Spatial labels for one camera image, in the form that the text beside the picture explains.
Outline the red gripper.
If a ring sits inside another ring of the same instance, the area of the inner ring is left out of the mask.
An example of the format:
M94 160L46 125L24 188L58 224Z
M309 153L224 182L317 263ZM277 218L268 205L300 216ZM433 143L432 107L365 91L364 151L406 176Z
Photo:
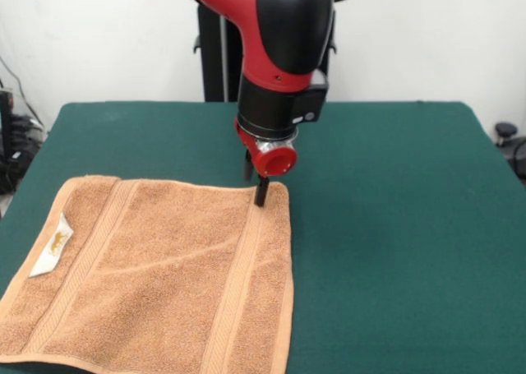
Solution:
M270 185L268 178L285 175L297 163L298 154L293 145L298 131L283 140L271 141L249 134L241 127L237 119L234 121L234 126L246 149L243 179L250 181L254 171L259 175L254 204L263 207Z

